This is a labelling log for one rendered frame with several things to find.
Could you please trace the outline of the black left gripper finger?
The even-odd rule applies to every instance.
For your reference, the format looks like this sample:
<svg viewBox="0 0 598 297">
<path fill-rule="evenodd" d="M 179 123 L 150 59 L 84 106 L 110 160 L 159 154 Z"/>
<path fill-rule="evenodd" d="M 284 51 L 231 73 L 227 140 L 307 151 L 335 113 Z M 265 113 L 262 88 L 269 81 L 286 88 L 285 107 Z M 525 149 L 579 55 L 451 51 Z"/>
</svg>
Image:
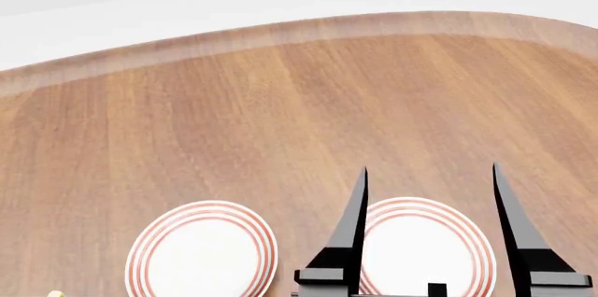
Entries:
<svg viewBox="0 0 598 297">
<path fill-rule="evenodd" d="M 359 292 L 367 207 L 368 172 L 363 169 L 328 243 L 305 269 L 341 268 L 351 290 Z"/>
</svg>

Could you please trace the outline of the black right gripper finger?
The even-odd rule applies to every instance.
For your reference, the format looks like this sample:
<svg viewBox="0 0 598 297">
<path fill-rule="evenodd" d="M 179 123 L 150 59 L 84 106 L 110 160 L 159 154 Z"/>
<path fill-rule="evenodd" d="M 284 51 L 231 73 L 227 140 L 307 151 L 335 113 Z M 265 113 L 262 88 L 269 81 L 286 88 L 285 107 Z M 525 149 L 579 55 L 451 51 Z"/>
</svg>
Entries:
<svg viewBox="0 0 598 297">
<path fill-rule="evenodd" d="M 493 190 L 516 297 L 577 297 L 577 271 L 532 224 L 501 166 L 492 165 Z"/>
</svg>

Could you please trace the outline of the white plate with red rings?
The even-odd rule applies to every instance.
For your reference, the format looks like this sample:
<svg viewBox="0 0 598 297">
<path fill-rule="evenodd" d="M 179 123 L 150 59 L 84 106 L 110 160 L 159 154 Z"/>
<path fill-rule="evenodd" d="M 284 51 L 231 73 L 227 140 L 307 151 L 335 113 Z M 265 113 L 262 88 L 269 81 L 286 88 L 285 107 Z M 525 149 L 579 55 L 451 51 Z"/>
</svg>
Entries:
<svg viewBox="0 0 598 297">
<path fill-rule="evenodd" d="M 129 297 L 264 297 L 278 267 L 266 221 L 229 201 L 171 209 L 133 243 L 124 268 Z"/>
<path fill-rule="evenodd" d="M 489 240 L 458 210 L 418 197 L 368 207 L 361 293 L 425 296 L 438 283 L 448 297 L 491 297 L 496 274 Z"/>
</svg>

